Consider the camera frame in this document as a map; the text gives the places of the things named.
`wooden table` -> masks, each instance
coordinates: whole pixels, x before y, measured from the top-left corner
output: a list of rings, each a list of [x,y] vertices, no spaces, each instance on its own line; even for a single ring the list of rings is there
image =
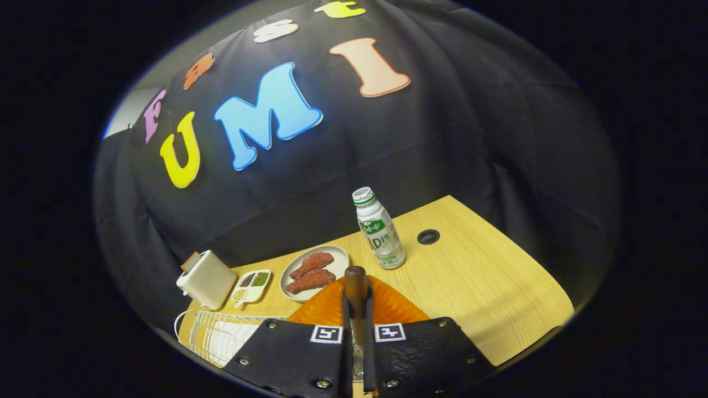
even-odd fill
[[[394,224],[407,257],[395,270],[377,264],[361,232],[322,244],[344,249],[351,266],[364,267],[430,318],[453,318],[492,365],[519,354],[573,315],[568,295],[541,265],[453,197],[398,216]],[[418,243],[417,236],[425,229],[438,230],[440,240],[431,245]],[[265,317],[292,314],[302,304],[285,297],[278,283],[285,267],[306,250],[233,268],[241,275],[265,268],[273,277],[259,302],[235,309],[227,299],[216,312]],[[190,309],[200,306],[192,302]],[[194,314],[187,313],[182,322],[179,336],[184,343],[189,341]]]

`white plate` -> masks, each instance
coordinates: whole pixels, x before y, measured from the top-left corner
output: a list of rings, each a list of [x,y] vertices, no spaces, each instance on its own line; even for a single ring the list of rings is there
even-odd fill
[[[312,296],[317,294],[318,291],[324,289],[324,288],[317,288],[317,289],[310,289],[310,290],[303,290],[296,295],[293,295],[291,292],[288,292],[285,289],[285,286],[289,285],[290,283],[293,283],[295,280],[290,277],[290,274],[295,271],[296,269],[300,268],[302,265],[303,260],[305,260],[307,257],[309,257],[311,254],[314,253],[330,253],[332,257],[334,257],[334,261],[332,263],[328,264],[326,267],[323,269],[328,270],[329,272],[334,274],[335,280],[342,278],[344,276],[344,270],[349,267],[349,256],[347,255],[347,252],[344,251],[341,247],[338,246],[320,246],[320,247],[315,247],[314,249],[310,249],[308,251],[305,251],[303,254],[300,254],[295,260],[290,263],[290,265],[287,266],[285,271],[282,272],[282,275],[280,276],[280,291],[288,296],[289,298],[299,301],[299,302],[306,302],[307,300],[311,299]]]

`wooden handle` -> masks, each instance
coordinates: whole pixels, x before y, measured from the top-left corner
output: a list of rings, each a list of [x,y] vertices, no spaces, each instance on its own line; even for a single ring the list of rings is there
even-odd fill
[[[344,288],[349,301],[354,342],[362,346],[366,327],[366,298],[368,288],[366,271],[362,267],[349,267],[344,271]]]

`blue letter m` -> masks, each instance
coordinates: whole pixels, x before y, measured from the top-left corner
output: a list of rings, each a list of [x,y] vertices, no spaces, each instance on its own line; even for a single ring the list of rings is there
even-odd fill
[[[246,144],[243,135],[248,135],[263,149],[270,149],[271,112],[278,120],[275,134],[281,140],[289,140],[322,121],[322,112],[310,108],[295,85],[292,79],[294,67],[292,62],[286,62],[263,75],[256,106],[232,97],[214,114],[214,119],[224,125],[237,171],[253,163],[258,154],[255,148]]]

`white wire rack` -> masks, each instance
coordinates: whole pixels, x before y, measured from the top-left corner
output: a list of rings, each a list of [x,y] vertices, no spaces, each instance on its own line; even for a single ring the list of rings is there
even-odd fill
[[[192,325],[189,344],[181,343],[210,363],[223,368],[264,320],[286,318],[240,317],[199,310]]]

